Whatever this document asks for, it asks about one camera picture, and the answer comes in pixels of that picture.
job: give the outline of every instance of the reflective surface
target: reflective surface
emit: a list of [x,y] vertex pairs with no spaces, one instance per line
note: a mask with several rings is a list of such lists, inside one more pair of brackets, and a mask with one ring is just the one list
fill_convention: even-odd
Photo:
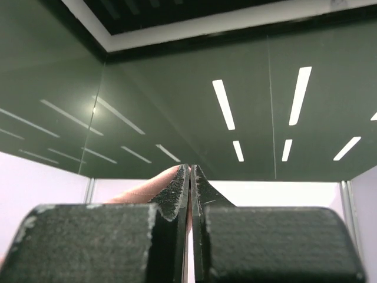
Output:
[[2,152],[97,178],[189,163],[211,180],[338,181],[377,165],[377,21],[104,65],[37,1],[1,1],[0,13]]

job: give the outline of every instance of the ceiling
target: ceiling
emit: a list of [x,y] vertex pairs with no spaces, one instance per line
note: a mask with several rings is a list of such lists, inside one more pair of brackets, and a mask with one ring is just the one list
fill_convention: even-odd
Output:
[[[212,180],[338,181],[377,165],[375,20],[107,63],[38,1],[1,1],[0,21],[2,152],[98,178],[147,179],[179,163],[157,144]],[[234,130],[212,86],[219,79]]]
[[111,35],[279,1],[84,0]]

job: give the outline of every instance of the skin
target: skin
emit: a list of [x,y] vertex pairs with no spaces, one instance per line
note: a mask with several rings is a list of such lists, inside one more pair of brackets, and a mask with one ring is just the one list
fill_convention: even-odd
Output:
[[[174,179],[178,169],[179,165],[166,169],[165,171],[149,179],[145,183],[131,190],[127,190],[121,193],[120,195],[117,195],[112,199],[107,200],[105,203],[147,203],[169,185],[169,183]],[[191,205],[189,203],[188,231],[191,229],[192,226],[191,221]],[[4,259],[0,258],[0,267],[3,264],[3,262]]]

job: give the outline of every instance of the glass wall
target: glass wall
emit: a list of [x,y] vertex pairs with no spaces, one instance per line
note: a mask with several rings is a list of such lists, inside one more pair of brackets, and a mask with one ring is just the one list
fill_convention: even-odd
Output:
[[376,20],[104,64],[38,1],[0,13],[4,153],[122,179],[189,163],[335,182],[377,165]]

